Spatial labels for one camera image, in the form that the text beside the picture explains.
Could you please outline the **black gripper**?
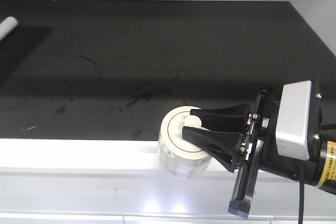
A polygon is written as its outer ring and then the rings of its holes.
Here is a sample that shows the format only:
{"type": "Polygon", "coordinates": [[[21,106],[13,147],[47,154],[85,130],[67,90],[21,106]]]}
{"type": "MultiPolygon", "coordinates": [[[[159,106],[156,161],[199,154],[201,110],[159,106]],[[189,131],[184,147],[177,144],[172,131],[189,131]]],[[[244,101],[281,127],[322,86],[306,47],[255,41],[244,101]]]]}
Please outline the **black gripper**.
{"type": "MultiPolygon", "coordinates": [[[[244,219],[248,218],[259,170],[299,182],[299,214],[303,218],[305,185],[316,186],[322,174],[323,148],[319,134],[320,93],[318,87],[311,87],[307,161],[281,156],[276,145],[276,124],[278,117],[270,117],[268,125],[252,123],[249,142],[252,144],[251,160],[240,165],[228,211],[244,219]]],[[[184,126],[183,140],[199,147],[215,158],[227,171],[233,173],[237,167],[240,147],[243,141],[249,105],[240,104],[222,109],[191,109],[190,115],[201,120],[197,129],[184,126]]]]}

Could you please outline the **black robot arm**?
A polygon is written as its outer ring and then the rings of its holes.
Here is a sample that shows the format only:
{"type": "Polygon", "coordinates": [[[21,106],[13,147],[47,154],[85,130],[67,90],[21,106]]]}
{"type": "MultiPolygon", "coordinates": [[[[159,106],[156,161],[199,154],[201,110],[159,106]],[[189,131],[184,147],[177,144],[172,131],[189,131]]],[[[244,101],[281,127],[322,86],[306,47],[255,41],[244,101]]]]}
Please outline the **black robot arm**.
{"type": "Polygon", "coordinates": [[[255,105],[192,109],[200,127],[184,126],[182,138],[237,173],[228,212],[247,218],[258,172],[299,183],[299,223],[303,222],[305,185],[335,194],[335,138],[322,125],[321,93],[314,80],[285,84],[279,97],[258,89],[255,105]]]}

